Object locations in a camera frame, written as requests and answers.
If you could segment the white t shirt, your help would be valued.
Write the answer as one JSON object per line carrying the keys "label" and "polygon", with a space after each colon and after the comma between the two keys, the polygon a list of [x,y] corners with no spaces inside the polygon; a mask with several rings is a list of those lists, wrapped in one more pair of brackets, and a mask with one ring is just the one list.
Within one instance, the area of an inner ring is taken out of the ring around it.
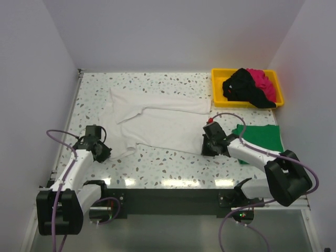
{"label": "white t shirt", "polygon": [[200,154],[210,109],[209,99],[111,88],[99,124],[113,160],[135,153],[139,144]]}

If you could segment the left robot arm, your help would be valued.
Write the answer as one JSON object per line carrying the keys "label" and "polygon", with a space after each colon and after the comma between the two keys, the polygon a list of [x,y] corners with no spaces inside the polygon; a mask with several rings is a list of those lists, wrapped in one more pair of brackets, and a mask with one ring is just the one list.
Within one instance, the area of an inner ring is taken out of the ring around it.
{"label": "left robot arm", "polygon": [[74,145],[64,144],[71,156],[60,177],[36,197],[38,230],[43,236],[77,235],[83,225],[83,216],[95,203],[103,206],[109,193],[104,181],[82,182],[84,174],[94,162],[110,158],[111,148],[105,145],[104,127],[88,125],[83,136]]}

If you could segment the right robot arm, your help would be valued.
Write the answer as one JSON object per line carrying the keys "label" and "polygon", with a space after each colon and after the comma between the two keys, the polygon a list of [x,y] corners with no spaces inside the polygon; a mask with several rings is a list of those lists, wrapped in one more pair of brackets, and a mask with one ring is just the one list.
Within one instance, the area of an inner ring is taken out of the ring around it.
{"label": "right robot arm", "polygon": [[242,160],[265,173],[265,179],[247,178],[234,187],[233,201],[246,206],[258,198],[273,198],[282,206],[289,206],[313,186],[310,176],[295,153],[282,153],[261,148],[244,141],[236,134],[226,135],[217,122],[203,127],[201,155],[224,155]]}

